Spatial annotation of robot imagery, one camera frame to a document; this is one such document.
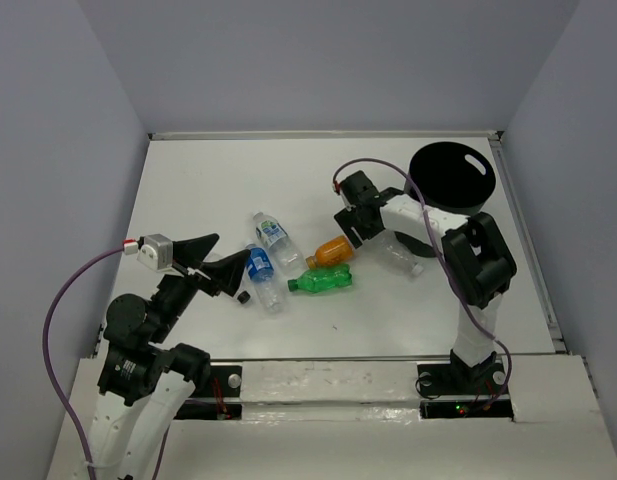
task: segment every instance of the green bottle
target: green bottle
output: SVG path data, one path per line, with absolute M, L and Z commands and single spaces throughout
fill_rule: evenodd
M 347 287 L 352 285 L 350 266 L 345 263 L 329 268 L 307 270 L 296 280 L 288 280 L 288 290 L 305 290 L 310 293 L 319 293 L 331 288 Z

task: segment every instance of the orange bottle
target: orange bottle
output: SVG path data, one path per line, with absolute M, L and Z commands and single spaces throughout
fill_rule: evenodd
M 341 235 L 324 243 L 317 249 L 312 257 L 306 258 L 306 263 L 311 270 L 318 267 L 332 267 L 345 262 L 355 254 L 348 239 Z

